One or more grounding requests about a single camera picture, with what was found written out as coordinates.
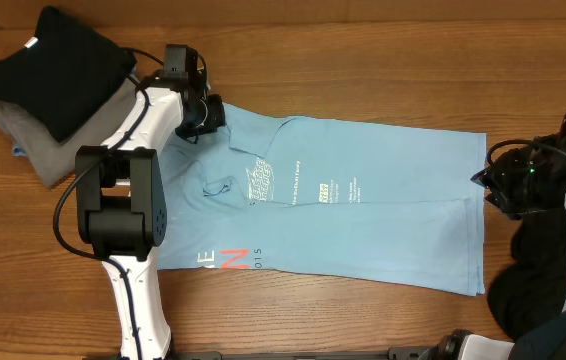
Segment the light blue printed t-shirt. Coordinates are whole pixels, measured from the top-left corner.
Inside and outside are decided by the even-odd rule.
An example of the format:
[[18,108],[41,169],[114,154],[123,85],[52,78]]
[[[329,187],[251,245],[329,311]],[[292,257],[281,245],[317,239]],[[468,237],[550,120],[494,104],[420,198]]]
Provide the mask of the light blue printed t-shirt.
[[162,269],[274,269],[484,292],[482,133],[235,106],[160,157]]

